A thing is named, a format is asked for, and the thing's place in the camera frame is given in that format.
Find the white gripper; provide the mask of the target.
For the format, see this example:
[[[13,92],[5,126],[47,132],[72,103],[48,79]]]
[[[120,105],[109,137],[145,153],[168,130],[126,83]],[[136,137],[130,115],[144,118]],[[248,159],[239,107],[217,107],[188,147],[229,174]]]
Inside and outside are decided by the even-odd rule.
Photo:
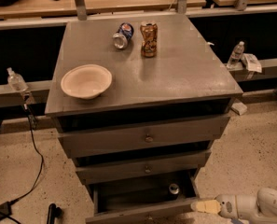
[[[215,200],[196,201],[191,204],[195,212],[219,214],[221,217],[251,219],[258,213],[256,197],[251,195],[220,194]]]

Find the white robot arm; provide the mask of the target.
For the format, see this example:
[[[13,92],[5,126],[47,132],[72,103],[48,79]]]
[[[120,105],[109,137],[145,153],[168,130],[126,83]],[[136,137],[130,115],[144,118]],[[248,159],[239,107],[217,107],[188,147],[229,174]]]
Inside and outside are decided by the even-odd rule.
[[[256,196],[220,194],[214,199],[193,202],[191,209],[223,218],[247,220],[249,224],[277,224],[277,190],[263,188]]]

